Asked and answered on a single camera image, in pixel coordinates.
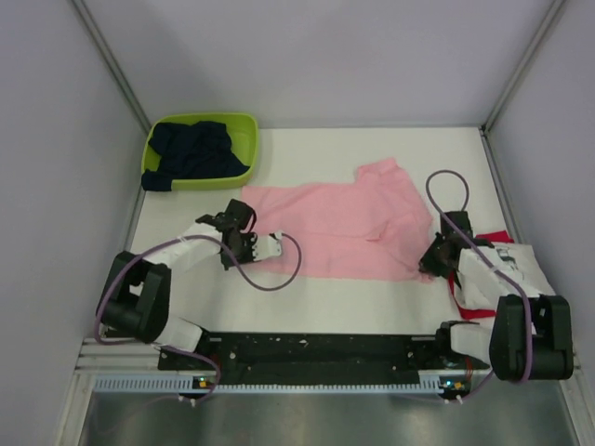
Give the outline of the pink t shirt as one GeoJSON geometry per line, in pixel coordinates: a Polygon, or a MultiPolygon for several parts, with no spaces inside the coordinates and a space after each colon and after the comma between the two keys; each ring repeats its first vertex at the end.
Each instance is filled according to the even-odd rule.
{"type": "Polygon", "coordinates": [[[281,256],[258,269],[324,279],[424,282],[418,262],[430,247],[432,216],[407,172],[389,158],[357,169],[351,183],[246,186],[256,233],[284,232],[281,256]]]}

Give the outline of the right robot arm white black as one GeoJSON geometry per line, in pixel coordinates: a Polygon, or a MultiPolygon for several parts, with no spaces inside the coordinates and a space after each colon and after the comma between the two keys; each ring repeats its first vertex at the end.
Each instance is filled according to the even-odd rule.
{"type": "Polygon", "coordinates": [[[469,356],[503,381],[572,376],[570,305],[553,294],[530,245],[506,232],[475,236],[467,212],[447,212],[419,269],[447,280],[461,316],[437,331],[433,353],[442,366],[469,356]]]}

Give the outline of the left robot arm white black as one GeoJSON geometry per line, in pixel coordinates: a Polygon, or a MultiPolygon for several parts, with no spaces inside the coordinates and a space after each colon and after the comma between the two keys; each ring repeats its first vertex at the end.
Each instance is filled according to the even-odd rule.
{"type": "Polygon", "coordinates": [[[201,340],[203,329],[170,311],[172,280],[210,257],[225,268],[250,263],[257,236],[256,211],[232,199],[214,216],[198,217],[178,237],[141,254],[123,251],[112,262],[94,324],[98,342],[104,325],[145,344],[174,348],[189,367],[210,360],[211,347],[201,340]]]}

